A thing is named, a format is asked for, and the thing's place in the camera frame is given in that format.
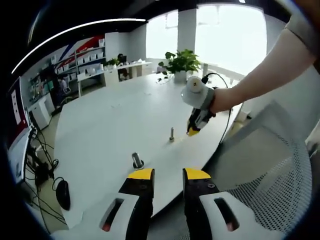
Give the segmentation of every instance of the window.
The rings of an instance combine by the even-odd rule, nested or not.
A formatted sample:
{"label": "window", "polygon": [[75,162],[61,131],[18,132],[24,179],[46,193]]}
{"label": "window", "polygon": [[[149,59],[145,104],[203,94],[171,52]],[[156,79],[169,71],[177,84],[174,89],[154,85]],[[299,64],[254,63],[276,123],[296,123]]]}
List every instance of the window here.
{"label": "window", "polygon": [[178,48],[178,11],[172,11],[149,20],[146,25],[146,57],[164,59],[166,52]]}
{"label": "window", "polygon": [[200,6],[196,13],[195,53],[202,62],[247,75],[267,53],[264,13],[234,4]]}

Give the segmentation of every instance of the white pot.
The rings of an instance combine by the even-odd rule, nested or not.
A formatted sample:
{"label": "white pot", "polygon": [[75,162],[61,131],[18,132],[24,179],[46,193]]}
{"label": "white pot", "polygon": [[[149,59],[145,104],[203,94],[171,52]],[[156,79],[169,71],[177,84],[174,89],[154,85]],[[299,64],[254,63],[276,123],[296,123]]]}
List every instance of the white pot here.
{"label": "white pot", "polygon": [[178,71],[174,74],[174,82],[175,83],[186,83],[187,82],[187,72],[186,71]]}

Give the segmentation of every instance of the hand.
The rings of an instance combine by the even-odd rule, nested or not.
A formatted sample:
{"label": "hand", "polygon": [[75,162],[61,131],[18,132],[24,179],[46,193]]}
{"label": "hand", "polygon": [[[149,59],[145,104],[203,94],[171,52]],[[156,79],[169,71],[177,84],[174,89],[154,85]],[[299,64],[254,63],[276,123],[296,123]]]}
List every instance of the hand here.
{"label": "hand", "polygon": [[238,94],[232,88],[217,88],[214,90],[215,98],[210,105],[213,114],[230,110],[241,103]]}

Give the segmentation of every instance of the computer mouse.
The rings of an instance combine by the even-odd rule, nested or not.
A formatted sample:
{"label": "computer mouse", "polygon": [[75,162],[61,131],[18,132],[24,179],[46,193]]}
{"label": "computer mouse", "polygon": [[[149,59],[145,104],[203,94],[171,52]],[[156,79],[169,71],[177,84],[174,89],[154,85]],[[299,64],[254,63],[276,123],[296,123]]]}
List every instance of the computer mouse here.
{"label": "computer mouse", "polygon": [[70,209],[69,184],[61,180],[55,190],[56,200],[64,210]]}

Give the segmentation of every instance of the green plant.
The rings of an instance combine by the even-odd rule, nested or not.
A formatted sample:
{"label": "green plant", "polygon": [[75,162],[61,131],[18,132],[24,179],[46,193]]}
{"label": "green plant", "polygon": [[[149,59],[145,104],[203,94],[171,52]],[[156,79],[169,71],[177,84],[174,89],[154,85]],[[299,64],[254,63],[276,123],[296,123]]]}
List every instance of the green plant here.
{"label": "green plant", "polygon": [[168,65],[165,65],[163,61],[159,62],[158,65],[166,69],[166,71],[162,72],[164,75],[167,75],[168,72],[172,74],[180,71],[198,72],[200,62],[197,60],[197,57],[193,51],[188,49],[177,51],[176,54],[167,51],[165,53],[165,59],[167,59]]}
{"label": "green plant", "polygon": [[106,65],[119,65],[119,60],[117,58],[111,58],[109,61],[106,62]]}

